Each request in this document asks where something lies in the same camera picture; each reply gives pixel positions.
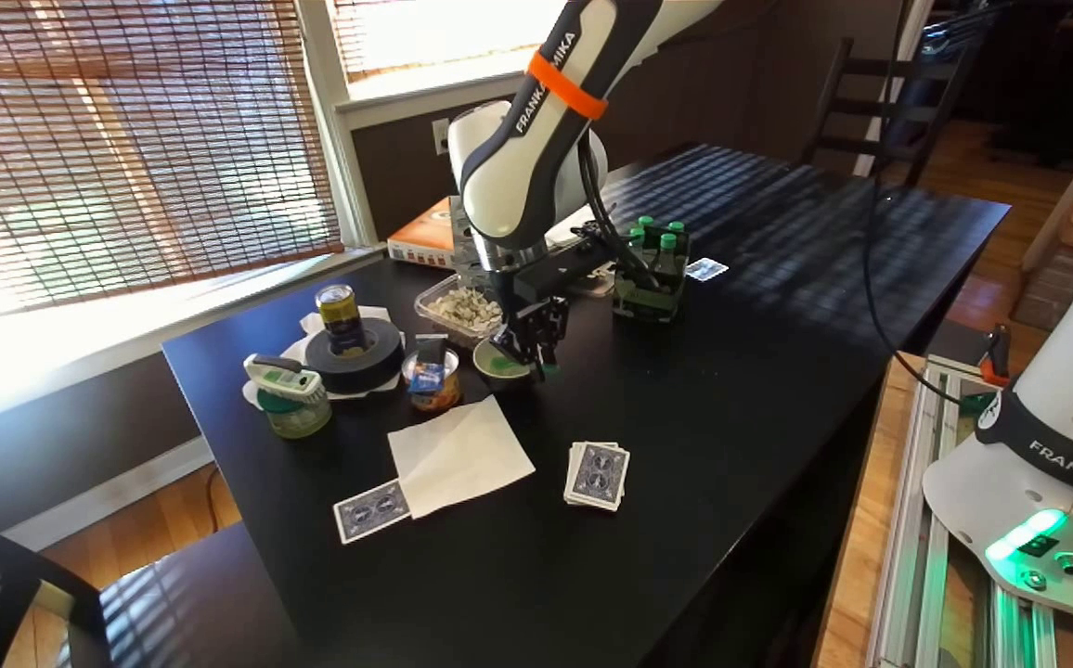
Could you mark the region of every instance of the black chair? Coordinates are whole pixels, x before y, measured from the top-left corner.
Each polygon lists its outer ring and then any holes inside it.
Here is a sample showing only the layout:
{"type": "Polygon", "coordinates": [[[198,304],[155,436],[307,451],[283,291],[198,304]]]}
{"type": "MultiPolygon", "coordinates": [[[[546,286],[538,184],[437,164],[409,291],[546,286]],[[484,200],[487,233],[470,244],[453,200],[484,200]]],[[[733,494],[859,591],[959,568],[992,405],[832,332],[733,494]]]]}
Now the black chair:
{"type": "Polygon", "coordinates": [[[68,614],[64,664],[296,664],[292,627],[246,528],[95,591],[0,535],[0,664],[34,604],[68,614]]]}
{"type": "Polygon", "coordinates": [[[861,60],[851,35],[840,41],[801,160],[870,154],[870,175],[916,184],[986,24],[992,12],[933,23],[912,60],[861,60]]]}

